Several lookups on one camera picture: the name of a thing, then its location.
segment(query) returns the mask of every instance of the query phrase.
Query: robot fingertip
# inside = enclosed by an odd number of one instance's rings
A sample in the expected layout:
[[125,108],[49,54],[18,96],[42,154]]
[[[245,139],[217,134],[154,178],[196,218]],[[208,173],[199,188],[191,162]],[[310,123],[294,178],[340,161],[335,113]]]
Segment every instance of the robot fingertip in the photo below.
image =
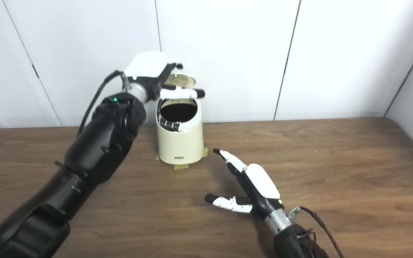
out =
[[196,93],[197,93],[197,98],[198,99],[201,99],[201,98],[204,98],[205,97],[205,91],[204,90],[196,90],[196,89],[194,89],[195,91],[196,91]]
[[209,204],[213,204],[213,202],[218,198],[219,198],[219,196],[214,195],[214,194],[206,194],[205,195],[205,201],[208,202]]

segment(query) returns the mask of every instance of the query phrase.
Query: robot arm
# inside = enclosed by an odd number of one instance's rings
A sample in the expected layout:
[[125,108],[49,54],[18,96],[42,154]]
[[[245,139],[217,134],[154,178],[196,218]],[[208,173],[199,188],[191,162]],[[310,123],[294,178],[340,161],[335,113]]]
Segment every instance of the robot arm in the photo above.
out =
[[144,104],[159,98],[163,83],[175,68],[182,68],[179,61],[161,52],[146,52],[138,54],[125,72],[117,71],[106,78],[102,86],[121,75],[123,91],[97,106],[83,131],[81,124],[78,137],[65,154],[65,163],[57,163],[59,170],[51,180],[0,224],[0,258],[54,255],[69,235],[69,220],[127,156],[146,120]]
[[301,209],[308,209],[297,207],[286,213],[280,200],[280,193],[264,168],[257,164],[245,165],[236,156],[224,150],[214,149],[213,152],[226,162],[247,197],[227,198],[207,194],[206,202],[234,212],[254,212],[267,224],[274,235],[274,249],[279,257],[328,258],[327,253],[310,238],[311,230],[305,230],[292,222],[292,218]]

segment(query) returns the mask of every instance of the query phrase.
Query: silver cylinder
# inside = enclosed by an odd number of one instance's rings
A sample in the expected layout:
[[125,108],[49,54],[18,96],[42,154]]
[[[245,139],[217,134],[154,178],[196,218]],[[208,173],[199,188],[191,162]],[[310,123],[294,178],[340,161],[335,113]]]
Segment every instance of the silver cylinder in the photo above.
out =
[[145,104],[148,100],[147,90],[139,83],[131,82],[124,86],[125,90],[135,96],[141,103]]
[[285,228],[292,225],[292,221],[288,219],[283,209],[277,209],[272,211],[265,219],[265,224],[269,227],[273,235],[278,235]]

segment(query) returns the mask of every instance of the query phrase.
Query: trash can lid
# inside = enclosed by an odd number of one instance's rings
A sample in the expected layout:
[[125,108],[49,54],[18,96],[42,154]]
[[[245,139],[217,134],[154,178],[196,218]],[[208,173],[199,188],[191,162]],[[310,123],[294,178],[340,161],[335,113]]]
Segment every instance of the trash can lid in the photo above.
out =
[[195,86],[196,80],[184,73],[172,73],[165,81],[166,85],[175,85],[181,88],[192,88]]

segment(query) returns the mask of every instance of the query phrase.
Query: panel seam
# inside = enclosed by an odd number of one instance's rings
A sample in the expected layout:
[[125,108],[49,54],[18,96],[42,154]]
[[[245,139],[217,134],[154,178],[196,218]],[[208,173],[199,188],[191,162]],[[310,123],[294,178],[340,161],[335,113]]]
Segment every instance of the panel seam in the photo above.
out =
[[412,64],[412,66],[410,67],[410,69],[409,69],[406,77],[404,78],[403,83],[401,83],[398,91],[396,92],[395,96],[393,97],[393,100],[391,101],[390,105],[389,105],[388,108],[386,109],[385,114],[383,114],[383,117],[386,117],[388,111],[390,111],[391,106],[392,106],[393,103],[395,102],[396,97],[398,96],[398,94],[400,93],[400,91],[401,91],[401,89],[403,88],[404,84],[406,83],[406,81],[407,81],[409,75],[411,74],[412,70],[413,70],[413,64]]
[[159,27],[159,12],[157,11],[157,0],[154,0],[156,6],[156,20],[157,20],[157,34],[159,35],[159,49],[162,52],[162,41],[160,40],[160,27]]
[[[18,39],[20,39],[20,42],[22,43],[23,49],[25,49],[25,53],[27,54],[28,59],[30,60],[30,63],[31,63],[31,65],[32,65],[33,68],[34,68],[33,60],[31,60],[30,54],[28,53],[28,50],[27,50],[27,48],[26,48],[26,46],[25,46],[25,43],[23,42],[22,37],[20,36],[20,33],[18,32],[17,26],[15,25],[15,22],[14,22],[14,20],[12,19],[12,16],[10,15],[9,9],[7,8],[7,5],[5,4],[5,1],[4,1],[4,0],[1,0],[1,1],[3,2],[4,8],[6,9],[7,15],[9,15],[10,21],[12,22],[12,25],[14,26],[15,31],[17,32]],[[36,72],[36,75],[37,75],[37,77],[38,77],[39,82],[41,83],[42,89],[44,90],[44,93],[45,93],[45,95],[46,95],[46,97],[47,97],[47,100],[49,101],[49,103],[50,103],[50,105],[51,105],[51,107],[52,107],[52,110],[54,111],[54,114],[55,114],[55,117],[57,118],[58,123],[60,124],[60,126],[63,126],[63,125],[62,125],[62,122],[60,121],[60,118],[58,117],[57,112],[55,111],[54,105],[52,104],[52,101],[51,101],[51,99],[49,98],[49,95],[47,94],[47,90],[46,90],[46,88],[44,87],[44,84],[42,83],[42,80],[41,80],[41,78],[39,77],[39,75],[37,74],[37,72]]]
[[299,5],[297,5],[297,13],[295,14],[295,19],[294,19],[294,27],[293,27],[293,31],[292,31],[292,34],[291,34],[290,46],[288,48],[288,54],[286,56],[285,69],[283,70],[283,77],[281,78],[280,91],[278,92],[277,105],[275,106],[274,121],[275,121],[275,118],[277,116],[278,104],[280,104],[281,90],[283,88],[283,82],[285,80],[286,68],[288,67],[288,60],[290,58],[291,46],[292,46],[292,41],[294,39],[294,31],[295,31],[295,28],[296,28],[296,25],[297,25],[297,18],[299,17],[299,10],[300,10],[300,4],[301,3],[302,3],[302,0],[299,0]]

